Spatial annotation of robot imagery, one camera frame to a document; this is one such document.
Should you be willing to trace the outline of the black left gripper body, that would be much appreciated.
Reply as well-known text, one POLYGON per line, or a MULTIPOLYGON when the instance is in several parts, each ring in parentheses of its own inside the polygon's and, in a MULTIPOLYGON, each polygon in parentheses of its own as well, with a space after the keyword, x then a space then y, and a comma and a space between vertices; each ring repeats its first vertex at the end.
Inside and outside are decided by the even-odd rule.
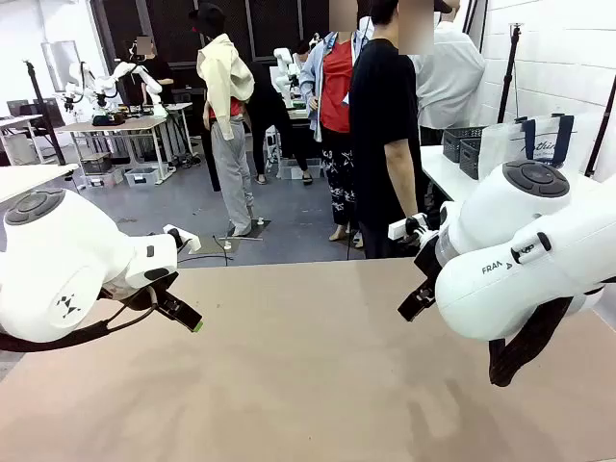
POLYGON ((119 302, 122 306, 133 311, 147 311, 157 309, 165 300, 167 290, 163 286, 149 285, 137 289, 133 294, 117 292, 113 293, 107 288, 100 290, 101 299, 109 299, 119 302))

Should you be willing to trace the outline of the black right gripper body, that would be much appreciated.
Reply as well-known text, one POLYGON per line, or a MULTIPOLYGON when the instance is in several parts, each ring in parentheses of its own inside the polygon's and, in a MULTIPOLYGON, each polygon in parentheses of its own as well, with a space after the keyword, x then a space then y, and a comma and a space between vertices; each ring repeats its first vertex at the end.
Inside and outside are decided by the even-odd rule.
POLYGON ((436 280, 442 269, 436 256, 436 244, 438 241, 438 234, 423 239, 414 261, 416 267, 426 276, 426 280, 422 284, 423 290, 434 291, 436 280))

